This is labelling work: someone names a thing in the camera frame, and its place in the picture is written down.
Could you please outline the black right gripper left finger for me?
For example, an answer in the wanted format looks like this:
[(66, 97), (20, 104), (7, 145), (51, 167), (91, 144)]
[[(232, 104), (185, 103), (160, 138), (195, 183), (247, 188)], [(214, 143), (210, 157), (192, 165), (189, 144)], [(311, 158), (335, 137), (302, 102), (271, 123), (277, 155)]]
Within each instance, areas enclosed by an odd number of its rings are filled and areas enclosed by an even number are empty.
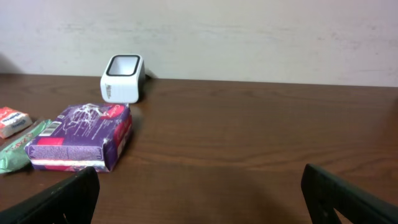
[(1, 212), (1, 223), (91, 223), (100, 183), (94, 167)]

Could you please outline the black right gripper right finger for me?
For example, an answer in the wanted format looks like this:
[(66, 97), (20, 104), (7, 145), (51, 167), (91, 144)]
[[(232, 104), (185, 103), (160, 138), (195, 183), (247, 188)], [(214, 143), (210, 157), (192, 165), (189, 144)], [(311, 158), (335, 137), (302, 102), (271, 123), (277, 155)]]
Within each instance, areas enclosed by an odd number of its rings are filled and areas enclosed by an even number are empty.
[(314, 164), (303, 171), (301, 189), (313, 223), (397, 223), (397, 207)]

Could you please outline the purple snack package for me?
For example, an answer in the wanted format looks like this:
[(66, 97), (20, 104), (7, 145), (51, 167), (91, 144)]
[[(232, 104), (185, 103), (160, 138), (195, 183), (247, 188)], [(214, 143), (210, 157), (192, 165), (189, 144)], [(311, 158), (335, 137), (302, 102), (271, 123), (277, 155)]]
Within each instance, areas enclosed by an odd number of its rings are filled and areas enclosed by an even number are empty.
[(128, 104), (70, 105), (24, 150), (38, 170), (110, 172), (131, 133)]

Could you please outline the green snack wrapper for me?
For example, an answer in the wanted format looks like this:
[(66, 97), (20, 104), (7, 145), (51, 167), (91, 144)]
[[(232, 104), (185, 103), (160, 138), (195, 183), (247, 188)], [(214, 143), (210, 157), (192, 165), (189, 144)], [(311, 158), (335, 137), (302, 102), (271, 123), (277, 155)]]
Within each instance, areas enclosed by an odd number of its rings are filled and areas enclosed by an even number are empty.
[(16, 172), (30, 164), (29, 157), (24, 148), (33, 138), (50, 125), (51, 122), (51, 119), (38, 119), (27, 129), (1, 146), (1, 174)]

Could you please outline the small orange tissue pack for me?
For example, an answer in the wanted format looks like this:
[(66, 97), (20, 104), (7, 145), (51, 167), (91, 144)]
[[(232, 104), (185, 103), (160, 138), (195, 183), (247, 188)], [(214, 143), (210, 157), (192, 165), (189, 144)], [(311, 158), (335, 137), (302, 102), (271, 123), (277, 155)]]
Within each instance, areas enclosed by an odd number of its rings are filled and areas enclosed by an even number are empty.
[(1, 108), (1, 138), (6, 139), (32, 124), (27, 113), (12, 108)]

